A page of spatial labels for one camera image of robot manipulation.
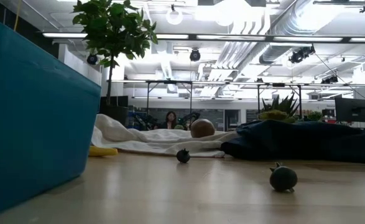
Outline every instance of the white sheet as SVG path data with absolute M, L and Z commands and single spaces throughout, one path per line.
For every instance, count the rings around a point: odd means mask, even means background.
M 192 138 L 190 131 L 126 129 L 119 121 L 98 114 L 91 143 L 97 147 L 114 147 L 130 152 L 176 155 L 181 149 L 192 157 L 223 157 L 221 144 L 238 137 L 236 132 L 217 131 L 213 136 Z

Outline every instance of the ceiling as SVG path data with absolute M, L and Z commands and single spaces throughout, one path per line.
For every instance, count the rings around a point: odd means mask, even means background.
M 271 4 L 271 0 L 268 1 L 267 13 L 269 13 L 268 17 L 270 19 L 268 23 L 275 22 L 275 24 L 278 24 L 275 20 L 290 6 L 293 0 L 279 0 L 280 4 Z M 16 11 L 18 0 L 0 0 L 0 2 L 10 10 Z M 21 17 L 43 32 L 80 32 L 81 27 L 72 24 L 73 16 L 75 16 L 75 14 L 71 13 L 73 5 L 75 5 L 75 2 L 67 0 L 23 0 Z M 176 9 L 182 11 L 183 14 L 182 22 L 178 25 L 167 22 L 166 13 L 170 9 L 168 4 L 158 5 L 148 3 L 148 7 L 145 9 L 145 17 L 152 22 L 157 22 L 156 32 L 230 34 L 234 32 L 234 26 L 238 26 L 237 23 L 231 24 L 230 26 L 221 26 L 215 21 L 203 21 L 211 16 L 205 16 L 204 19 L 198 20 L 197 15 L 199 12 L 209 7 L 198 6 L 198 1 L 177 1 L 175 5 Z M 361 8 L 362 6 L 344 7 L 339 14 L 330 22 L 326 23 L 325 26 L 322 26 L 313 33 L 313 35 L 365 35 L 365 13 L 359 13 Z M 317 18 L 322 17 L 322 12 L 314 12 L 314 15 L 317 17 L 311 17 L 311 19 L 317 20 Z M 252 21 L 253 24 L 258 23 L 255 19 Z M 266 27 L 264 25 L 266 21 L 264 21 L 262 20 L 262 28 Z M 259 31 L 252 33 L 251 30 L 250 34 L 259 34 Z M 85 44 L 82 41 L 74 40 L 73 42 L 67 41 L 65 43 L 69 45 L 69 49 L 74 51 L 75 54 L 82 57 L 87 54 L 85 52 Z M 226 47 L 225 42 L 170 41 L 170 44 L 172 51 L 169 52 L 171 54 L 167 57 L 167 61 L 170 62 L 170 68 L 176 71 L 191 70 L 194 72 L 198 72 L 201 63 L 216 63 Z M 242 44 L 240 48 L 243 46 L 247 47 L 247 52 L 244 56 L 250 57 L 255 49 L 255 44 Z M 198 48 L 200 50 L 201 60 L 199 62 L 191 62 L 189 60 L 188 57 L 192 48 Z M 244 81 L 250 80 L 250 82 L 253 82 L 253 79 L 257 77 L 262 77 L 267 82 L 291 82 L 292 80 L 305 78 L 308 82 L 311 80 L 320 82 L 322 74 L 330 74 L 330 69 L 336 69 L 341 77 L 349 80 L 352 78 L 353 68 L 365 62 L 365 44 L 315 44 L 314 48 L 317 56 L 311 55 L 303 62 L 295 65 L 292 65 L 288 61 L 291 51 L 286 52 L 270 65 L 258 65 L 258 62 L 253 60 L 249 60 L 248 63 L 244 64 L 244 62 L 247 62 L 247 59 L 243 61 L 242 58 L 242 62 L 239 63 L 238 67 L 239 75 L 234 78 L 246 77 Z M 146 55 L 144 59 L 129 61 L 126 64 L 125 74 L 131 75 L 132 77 L 139 74 L 150 75 L 154 74 L 156 70 L 162 69 L 164 57 L 161 57 L 159 54 Z M 240 69 L 242 68 L 242 64 L 245 66 L 255 65 L 256 67 L 260 67 L 260 69 L 252 70 L 248 69 L 250 68 L 248 67 L 246 70 L 243 70 Z

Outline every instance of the person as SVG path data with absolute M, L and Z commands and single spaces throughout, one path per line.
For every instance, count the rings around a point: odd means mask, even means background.
M 162 129 L 174 129 L 177 125 L 177 115 L 173 111 L 169 111 L 165 115 L 165 122 L 161 125 Z

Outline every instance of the blue container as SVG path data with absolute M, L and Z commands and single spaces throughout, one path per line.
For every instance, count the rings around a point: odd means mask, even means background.
M 100 86 L 0 23 L 0 211 L 85 168 Z

